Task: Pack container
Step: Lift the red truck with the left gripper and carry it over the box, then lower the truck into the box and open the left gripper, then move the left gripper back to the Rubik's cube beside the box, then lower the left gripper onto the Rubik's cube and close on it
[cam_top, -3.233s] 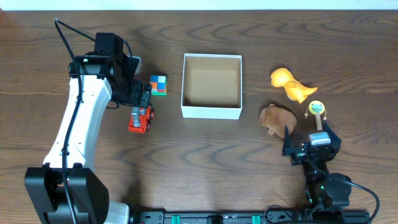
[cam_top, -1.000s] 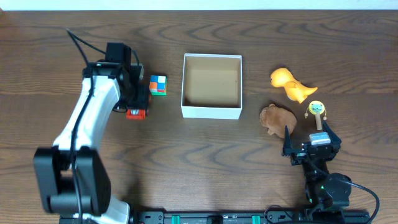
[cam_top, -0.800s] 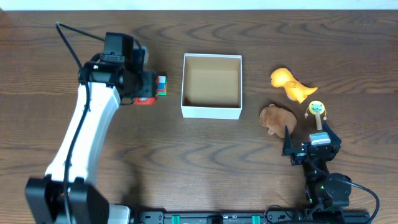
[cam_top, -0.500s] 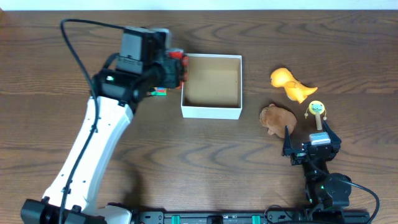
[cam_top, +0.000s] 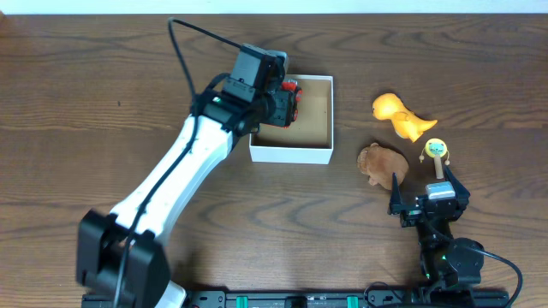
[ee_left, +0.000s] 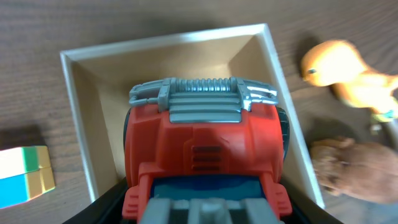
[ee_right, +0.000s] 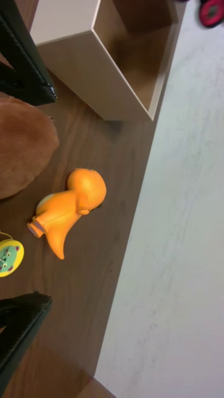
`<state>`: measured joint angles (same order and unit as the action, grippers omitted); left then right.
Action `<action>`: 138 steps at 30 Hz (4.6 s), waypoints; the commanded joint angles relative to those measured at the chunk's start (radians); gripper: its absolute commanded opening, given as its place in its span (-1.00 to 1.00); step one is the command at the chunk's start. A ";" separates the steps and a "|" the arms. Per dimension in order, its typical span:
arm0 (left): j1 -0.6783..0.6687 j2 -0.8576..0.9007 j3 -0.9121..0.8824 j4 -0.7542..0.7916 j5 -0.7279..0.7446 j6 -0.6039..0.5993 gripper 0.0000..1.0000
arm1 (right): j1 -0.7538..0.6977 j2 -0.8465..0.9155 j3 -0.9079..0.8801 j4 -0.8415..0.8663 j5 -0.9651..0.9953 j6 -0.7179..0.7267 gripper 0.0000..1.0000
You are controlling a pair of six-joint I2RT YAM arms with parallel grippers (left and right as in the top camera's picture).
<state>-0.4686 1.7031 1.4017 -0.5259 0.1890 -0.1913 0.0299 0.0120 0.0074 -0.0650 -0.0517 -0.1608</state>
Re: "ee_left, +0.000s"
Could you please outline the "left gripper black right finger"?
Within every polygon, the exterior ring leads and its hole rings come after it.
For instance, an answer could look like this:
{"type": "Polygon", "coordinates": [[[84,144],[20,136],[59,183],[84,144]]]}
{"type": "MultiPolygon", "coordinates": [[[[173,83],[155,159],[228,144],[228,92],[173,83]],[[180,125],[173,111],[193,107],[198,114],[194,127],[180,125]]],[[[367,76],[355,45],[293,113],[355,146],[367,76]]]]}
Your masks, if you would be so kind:
{"type": "Polygon", "coordinates": [[[292,204],[292,213],[281,218],[285,224],[343,224],[319,207],[285,177],[281,178],[280,183],[287,190],[292,204]]]}

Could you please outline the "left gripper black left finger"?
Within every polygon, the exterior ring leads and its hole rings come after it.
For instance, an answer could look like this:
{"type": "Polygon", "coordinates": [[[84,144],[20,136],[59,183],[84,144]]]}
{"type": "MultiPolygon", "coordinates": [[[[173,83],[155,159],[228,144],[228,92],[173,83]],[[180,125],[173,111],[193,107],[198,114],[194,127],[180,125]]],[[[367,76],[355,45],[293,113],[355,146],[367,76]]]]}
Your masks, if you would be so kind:
{"type": "Polygon", "coordinates": [[[127,181],[123,178],[100,198],[63,224],[120,224],[123,219],[122,208],[127,190],[127,181]]]}

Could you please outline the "brown plush toy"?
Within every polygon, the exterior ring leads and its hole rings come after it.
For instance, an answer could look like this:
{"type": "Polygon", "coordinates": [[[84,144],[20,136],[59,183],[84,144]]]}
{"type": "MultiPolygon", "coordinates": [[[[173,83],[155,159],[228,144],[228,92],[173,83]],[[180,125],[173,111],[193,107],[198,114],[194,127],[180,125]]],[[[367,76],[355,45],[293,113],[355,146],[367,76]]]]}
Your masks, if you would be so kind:
{"type": "Polygon", "coordinates": [[[318,183],[328,193],[374,203],[397,202],[397,152],[376,142],[323,139],[310,147],[318,183]]]}

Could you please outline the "colourful two-by-two puzzle cube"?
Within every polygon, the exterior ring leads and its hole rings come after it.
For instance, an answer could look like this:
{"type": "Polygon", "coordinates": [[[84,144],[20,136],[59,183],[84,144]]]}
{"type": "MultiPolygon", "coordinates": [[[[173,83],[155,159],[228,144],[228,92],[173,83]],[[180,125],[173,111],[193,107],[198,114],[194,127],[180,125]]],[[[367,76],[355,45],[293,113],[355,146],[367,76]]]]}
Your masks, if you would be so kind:
{"type": "Polygon", "coordinates": [[[1,151],[1,208],[31,201],[55,189],[47,146],[1,151]]]}

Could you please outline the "red and grey toy truck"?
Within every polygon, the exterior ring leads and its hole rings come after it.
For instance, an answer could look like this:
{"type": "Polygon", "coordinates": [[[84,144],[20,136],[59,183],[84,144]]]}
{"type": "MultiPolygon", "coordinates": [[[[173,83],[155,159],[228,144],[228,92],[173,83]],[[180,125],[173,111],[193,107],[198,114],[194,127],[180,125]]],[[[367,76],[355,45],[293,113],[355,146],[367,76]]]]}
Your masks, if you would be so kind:
{"type": "Polygon", "coordinates": [[[165,78],[134,86],[129,104],[125,220],[277,223],[292,213],[280,183],[289,118],[272,85],[165,78]]]}

